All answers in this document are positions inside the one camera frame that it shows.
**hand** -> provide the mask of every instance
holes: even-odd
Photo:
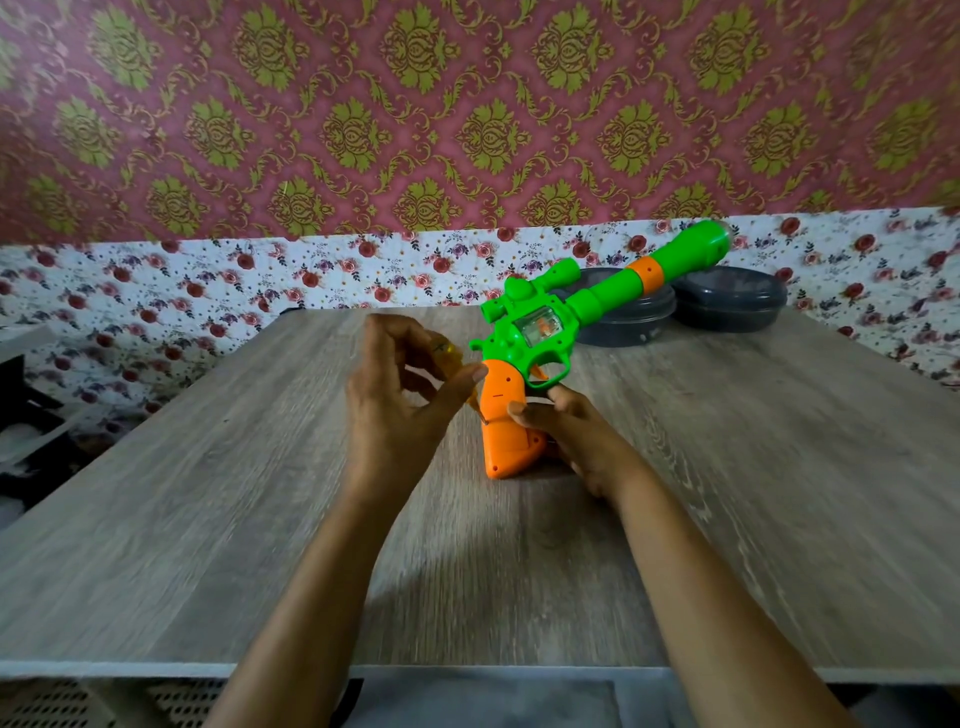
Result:
[[[438,390],[409,369],[446,379],[430,351],[438,336],[407,316],[367,317],[362,361],[347,385],[348,496],[398,512],[433,460],[450,420],[486,375],[483,364],[468,364]],[[427,404],[412,404],[404,389]]]
[[[513,401],[507,411],[519,425],[543,430],[556,440],[561,457],[584,479],[587,490],[616,507],[626,484],[650,466],[585,395],[558,384],[546,396],[553,404]]]

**clear plastic window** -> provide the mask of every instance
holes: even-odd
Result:
[[[531,349],[564,330],[560,317],[549,306],[538,308],[522,319],[517,319],[516,327],[520,329],[523,340]]]

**wooden table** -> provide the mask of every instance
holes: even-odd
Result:
[[[408,312],[487,330],[475,307]],[[0,534],[0,675],[228,675],[336,489],[362,316],[282,316]],[[827,679],[960,680],[960,399],[794,312],[580,347],[569,384]],[[384,547],[354,663],[666,666],[611,512],[557,468],[489,482],[466,410]]]

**wall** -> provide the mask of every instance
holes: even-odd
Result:
[[[0,224],[85,243],[958,206],[958,21],[923,0],[10,0]]]
[[[793,307],[960,389],[960,217],[729,222],[738,236],[725,262],[776,275]],[[558,258],[625,265],[685,223],[0,248],[0,324],[51,322],[61,343],[30,358],[32,381],[89,403],[91,426],[120,433],[289,306],[478,303]]]

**toy gun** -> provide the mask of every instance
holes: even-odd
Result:
[[[555,263],[532,280],[506,279],[503,295],[480,306],[484,319],[493,324],[493,332],[469,344],[473,351],[483,352],[489,369],[480,395],[487,475],[509,477],[542,455],[546,435],[514,422],[507,405],[526,402],[528,386],[545,391],[569,374],[570,352],[580,327],[624,303],[650,295],[669,280],[716,265],[727,254],[730,242],[726,225],[704,220],[565,302],[550,291],[580,279],[580,266],[573,258]],[[559,374],[542,375],[541,365],[558,363],[564,367]]]

